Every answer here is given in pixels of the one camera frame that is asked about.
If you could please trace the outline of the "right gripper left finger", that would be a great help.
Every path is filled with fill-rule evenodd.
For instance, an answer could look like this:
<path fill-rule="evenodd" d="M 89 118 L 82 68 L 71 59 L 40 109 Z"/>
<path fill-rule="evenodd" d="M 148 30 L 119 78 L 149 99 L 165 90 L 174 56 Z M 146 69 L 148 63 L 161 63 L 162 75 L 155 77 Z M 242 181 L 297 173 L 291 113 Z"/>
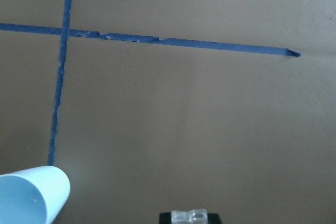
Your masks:
<path fill-rule="evenodd" d="M 162 212 L 159 214 L 159 224 L 171 224 L 171 212 Z"/>

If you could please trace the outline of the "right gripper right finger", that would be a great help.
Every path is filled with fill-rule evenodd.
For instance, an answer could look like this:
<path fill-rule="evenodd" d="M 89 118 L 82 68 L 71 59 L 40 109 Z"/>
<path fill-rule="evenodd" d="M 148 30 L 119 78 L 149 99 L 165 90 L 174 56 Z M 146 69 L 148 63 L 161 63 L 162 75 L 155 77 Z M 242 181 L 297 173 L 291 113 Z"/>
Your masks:
<path fill-rule="evenodd" d="M 208 224 L 222 224 L 222 220 L 219 214 L 217 213 L 208 213 L 207 214 L 207 223 Z"/>

